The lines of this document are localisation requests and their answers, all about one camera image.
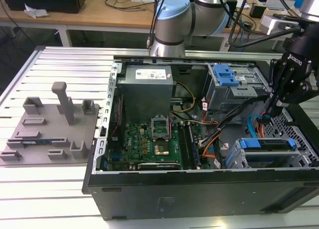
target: blue latch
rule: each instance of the blue latch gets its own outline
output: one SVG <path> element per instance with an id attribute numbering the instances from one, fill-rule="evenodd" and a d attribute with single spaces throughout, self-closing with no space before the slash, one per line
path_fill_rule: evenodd
<path id="1" fill-rule="evenodd" d="M 261 148 L 261 145 L 257 138 L 245 138 L 239 141 L 239 144 L 242 149 L 245 148 Z"/>
<path id="2" fill-rule="evenodd" d="M 239 82 L 234 77 L 234 72 L 227 64 L 214 65 L 216 77 L 219 79 L 221 86 L 238 86 Z"/>
<path id="3" fill-rule="evenodd" d="M 288 141 L 289 145 L 290 145 L 293 149 L 296 149 L 296 148 L 297 148 L 297 144 L 296 144 L 296 142 L 294 141 L 294 139 L 289 138 L 287 141 Z"/>

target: computer case side panel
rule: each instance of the computer case side panel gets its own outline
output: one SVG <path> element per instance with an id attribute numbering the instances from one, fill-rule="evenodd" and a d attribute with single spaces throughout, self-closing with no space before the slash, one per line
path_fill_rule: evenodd
<path id="1" fill-rule="evenodd" d="M 90 175 L 104 220 L 287 213 L 319 194 L 317 170 Z"/>

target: expansion slot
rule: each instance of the expansion slot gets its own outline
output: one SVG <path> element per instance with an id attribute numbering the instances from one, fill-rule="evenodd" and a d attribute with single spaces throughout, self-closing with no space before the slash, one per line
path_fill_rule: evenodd
<path id="1" fill-rule="evenodd" d="M 177 130 L 180 144 L 180 153 L 183 161 L 183 168 L 196 169 L 188 125 L 178 125 Z"/>

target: gray power supply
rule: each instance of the gray power supply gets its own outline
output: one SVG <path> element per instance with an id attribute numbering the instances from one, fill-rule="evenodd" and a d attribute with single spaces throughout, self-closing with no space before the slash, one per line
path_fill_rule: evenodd
<path id="1" fill-rule="evenodd" d="M 148 123 L 157 115 L 167 117 L 173 91 L 170 66 L 129 65 L 119 78 L 127 122 Z"/>

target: yellow wire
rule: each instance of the yellow wire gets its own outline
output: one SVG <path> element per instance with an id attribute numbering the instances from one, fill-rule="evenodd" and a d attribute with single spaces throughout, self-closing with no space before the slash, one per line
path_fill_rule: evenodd
<path id="1" fill-rule="evenodd" d="M 191 104 L 191 106 L 189 108 L 186 108 L 186 109 L 183 109 L 183 110 L 177 110 L 177 111 L 174 111 L 172 110 L 171 113 L 184 113 L 184 112 L 187 112 L 189 110 L 191 110 L 194 106 L 195 106 L 195 96 L 194 94 L 191 92 L 191 90 L 189 88 L 187 88 L 184 84 L 180 83 L 180 82 L 176 82 L 176 84 L 180 84 L 181 86 L 183 86 L 192 96 L 193 98 L 193 103 Z"/>

